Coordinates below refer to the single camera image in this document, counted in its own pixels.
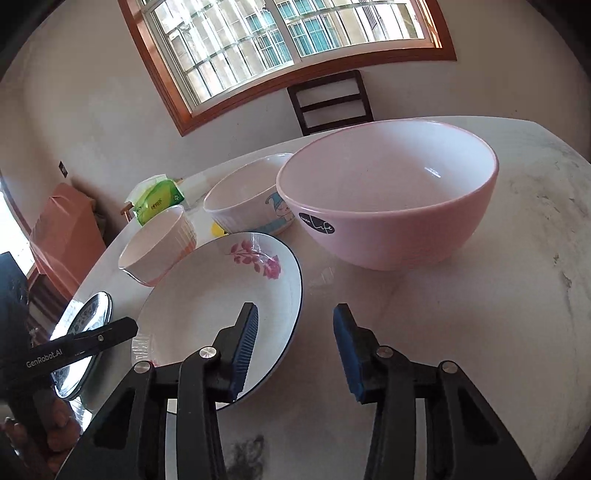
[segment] plastic bag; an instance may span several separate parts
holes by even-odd
[[[134,206],[140,225],[172,205],[184,202],[184,196],[174,181],[166,175],[156,175],[138,184],[127,198]]]

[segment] window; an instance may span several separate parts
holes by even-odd
[[[29,248],[29,240],[12,216],[7,199],[0,188],[0,253],[10,252],[23,273],[27,275],[35,261]]]
[[[455,60],[436,0],[119,0],[181,134],[257,96],[377,63]]]

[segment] green packaging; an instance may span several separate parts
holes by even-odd
[[[170,179],[159,181],[134,203],[134,211],[140,225],[145,225],[151,218],[172,205],[184,200],[175,182]]]

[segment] stainless steel plate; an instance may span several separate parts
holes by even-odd
[[[66,318],[60,320],[54,331],[55,336],[52,335],[51,340],[64,335],[63,333],[60,335],[59,332],[64,332],[66,328],[66,334],[68,334],[102,327],[111,321],[112,311],[113,301],[111,296],[104,291],[98,292],[84,304],[73,320]],[[62,322],[70,321],[71,323],[68,326],[60,325]],[[57,395],[65,400],[75,398],[99,357],[100,354],[83,358],[74,364],[54,371],[51,376],[56,384]]]

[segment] white bowl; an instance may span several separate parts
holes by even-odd
[[[203,209],[227,233],[281,233],[294,215],[277,193],[275,179],[291,156],[269,155],[230,173],[207,194]]]
[[[119,257],[119,268],[153,287],[196,246],[197,236],[183,206],[174,205],[150,219],[131,238]]]

